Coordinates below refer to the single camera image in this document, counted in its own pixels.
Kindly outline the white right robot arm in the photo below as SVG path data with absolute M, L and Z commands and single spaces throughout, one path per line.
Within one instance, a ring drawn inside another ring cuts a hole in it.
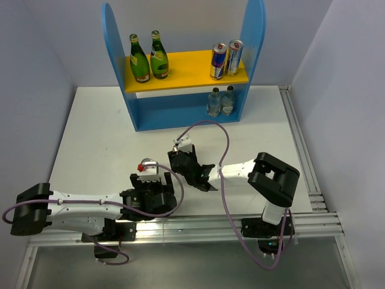
M 258 153 L 253 160 L 223 167 L 200 165 L 194 146 L 190 150 L 173 148 L 167 155 L 172 171 L 200 191 L 217 191 L 222 185 L 250 185 L 266 199 L 261 230 L 272 235 L 280 229 L 282 215 L 292 206 L 297 189 L 300 172 L 296 168 L 267 152 Z

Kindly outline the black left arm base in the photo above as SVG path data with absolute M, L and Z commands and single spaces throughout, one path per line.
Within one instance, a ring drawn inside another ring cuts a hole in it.
M 97 261 L 108 261 L 122 255 L 122 243 L 134 241 L 136 232 L 137 224 L 135 222 L 105 219 L 101 233 L 89 237 L 82 233 L 81 241 L 93 244 L 94 257 Z

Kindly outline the green Perrier bottle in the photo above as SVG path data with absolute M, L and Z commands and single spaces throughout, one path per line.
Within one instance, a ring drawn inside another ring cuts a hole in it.
M 150 80 L 149 61 L 139 44 L 139 38 L 136 34 L 131 34 L 129 40 L 131 43 L 130 67 L 132 74 L 137 82 L 148 82 Z
M 158 30 L 153 30 L 152 36 L 152 50 L 150 53 L 150 66 L 153 76 L 157 79 L 164 79 L 168 76 L 168 57 L 160 39 Z

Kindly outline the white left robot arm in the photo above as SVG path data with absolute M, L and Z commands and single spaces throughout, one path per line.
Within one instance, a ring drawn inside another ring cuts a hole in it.
M 29 236 L 48 228 L 111 240 L 118 220 L 152 220 L 177 208 L 170 173 L 133 173 L 130 181 L 128 190 L 97 196 L 62 193 L 51 190 L 48 183 L 37 184 L 17 196 L 10 233 Z

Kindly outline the silver blue energy can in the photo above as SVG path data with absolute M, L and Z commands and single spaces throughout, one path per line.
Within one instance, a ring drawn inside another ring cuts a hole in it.
M 224 75 L 227 57 L 227 46 L 216 43 L 212 48 L 210 76 L 213 79 L 221 79 Z

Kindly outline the silver white energy can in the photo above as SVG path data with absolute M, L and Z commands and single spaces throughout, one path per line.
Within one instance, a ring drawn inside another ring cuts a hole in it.
M 226 73 L 228 76 L 234 76 L 238 73 L 239 64 L 243 50 L 243 42 L 240 40 L 231 40 L 227 53 Z

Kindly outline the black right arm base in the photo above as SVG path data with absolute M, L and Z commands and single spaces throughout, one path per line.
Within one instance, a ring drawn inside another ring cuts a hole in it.
M 280 232 L 283 220 L 278 225 L 272 225 L 258 218 L 241 219 L 241 234 L 246 238 L 256 238 L 258 248 L 262 253 L 276 255 L 279 250 Z

